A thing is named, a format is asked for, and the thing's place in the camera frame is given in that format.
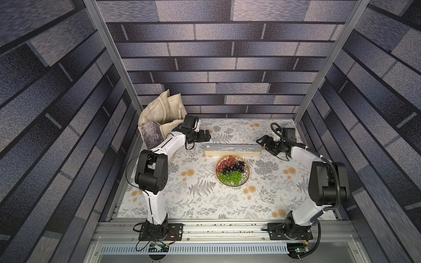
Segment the cream plastic wrap dispenser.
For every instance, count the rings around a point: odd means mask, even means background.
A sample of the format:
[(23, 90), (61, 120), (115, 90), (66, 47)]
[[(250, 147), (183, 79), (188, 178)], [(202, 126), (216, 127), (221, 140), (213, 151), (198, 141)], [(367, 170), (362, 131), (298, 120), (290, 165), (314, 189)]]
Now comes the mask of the cream plastic wrap dispenser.
[(206, 156), (259, 157), (262, 147), (257, 144), (205, 144), (203, 151)]

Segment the patterned plate with rim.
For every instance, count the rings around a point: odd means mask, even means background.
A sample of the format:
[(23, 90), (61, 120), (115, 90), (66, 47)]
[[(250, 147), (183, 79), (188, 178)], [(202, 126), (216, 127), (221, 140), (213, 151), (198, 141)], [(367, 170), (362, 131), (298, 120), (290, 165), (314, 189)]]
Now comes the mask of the patterned plate with rim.
[(217, 179), (227, 187), (240, 187), (250, 178), (250, 167), (238, 156), (225, 156), (215, 168)]

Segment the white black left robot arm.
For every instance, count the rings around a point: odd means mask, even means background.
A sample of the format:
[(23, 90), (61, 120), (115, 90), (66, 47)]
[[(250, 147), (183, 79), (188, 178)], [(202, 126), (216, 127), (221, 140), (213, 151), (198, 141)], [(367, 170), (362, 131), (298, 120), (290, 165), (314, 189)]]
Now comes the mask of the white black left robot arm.
[(210, 139), (210, 132), (200, 129), (200, 119), (186, 115), (183, 122), (173, 128), (163, 142), (140, 153), (134, 181), (146, 199), (149, 223), (162, 225), (167, 220), (162, 190), (167, 185), (168, 164), (173, 155), (181, 147), (209, 142)]

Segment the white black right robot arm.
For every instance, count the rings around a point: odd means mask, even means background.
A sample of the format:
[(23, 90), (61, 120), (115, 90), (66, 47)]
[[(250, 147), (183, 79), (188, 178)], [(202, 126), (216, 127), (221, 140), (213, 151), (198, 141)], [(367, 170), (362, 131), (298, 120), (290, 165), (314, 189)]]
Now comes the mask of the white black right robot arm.
[(275, 157), (284, 153), (288, 160), (299, 161), (310, 171), (308, 197), (290, 212), (288, 222), (293, 226), (311, 226), (324, 212), (336, 210), (348, 201), (350, 187), (345, 164), (331, 161), (298, 142), (294, 128), (283, 128), (277, 123), (272, 123), (270, 127), (279, 139), (265, 135), (257, 139), (256, 143)]

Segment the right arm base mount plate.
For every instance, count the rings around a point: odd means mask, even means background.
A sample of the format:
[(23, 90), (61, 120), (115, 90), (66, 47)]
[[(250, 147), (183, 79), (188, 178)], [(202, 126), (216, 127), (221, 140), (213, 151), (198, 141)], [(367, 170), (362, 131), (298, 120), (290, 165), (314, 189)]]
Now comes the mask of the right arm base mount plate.
[(313, 240), (310, 226), (299, 226), (285, 223), (268, 223), (265, 229), (272, 241), (309, 241)]

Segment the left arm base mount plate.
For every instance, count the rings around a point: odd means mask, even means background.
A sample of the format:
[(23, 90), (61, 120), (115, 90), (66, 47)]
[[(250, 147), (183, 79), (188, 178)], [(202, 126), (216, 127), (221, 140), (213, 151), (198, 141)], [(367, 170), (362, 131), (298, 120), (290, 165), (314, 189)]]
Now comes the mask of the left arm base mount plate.
[(134, 230), (139, 233), (139, 241), (170, 241), (177, 242), (183, 238), (184, 224), (162, 224), (154, 225), (148, 221), (142, 223), (141, 228), (137, 230), (137, 226)]

